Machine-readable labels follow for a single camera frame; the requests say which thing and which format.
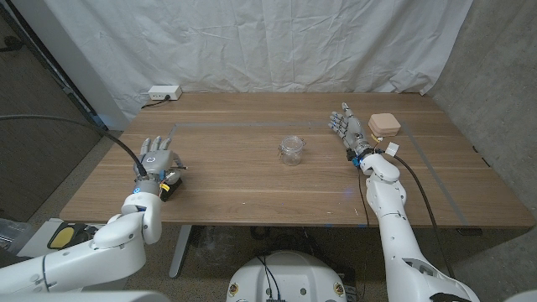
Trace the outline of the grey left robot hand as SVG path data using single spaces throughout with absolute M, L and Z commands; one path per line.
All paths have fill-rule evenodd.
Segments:
M 135 164 L 133 170 L 136 174 L 136 181 L 152 180 L 159 177 L 159 180 L 168 180 L 171 184 L 175 183 L 180 177 L 180 173 L 173 176 L 175 170 L 186 169 L 178 154 L 169 149 L 170 138 L 162 139 L 158 136 L 155 139 L 146 138 L 141 146 L 138 159 L 145 168 L 147 175 L 142 176 Z

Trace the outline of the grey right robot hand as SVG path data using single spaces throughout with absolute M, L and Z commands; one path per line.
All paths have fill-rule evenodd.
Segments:
M 358 158 L 373 153 L 373 147 L 364 136 L 364 131 L 359 119 L 352 109 L 343 102 L 342 113 L 332 112 L 328 127 L 341 139 L 347 149 L 352 150 Z

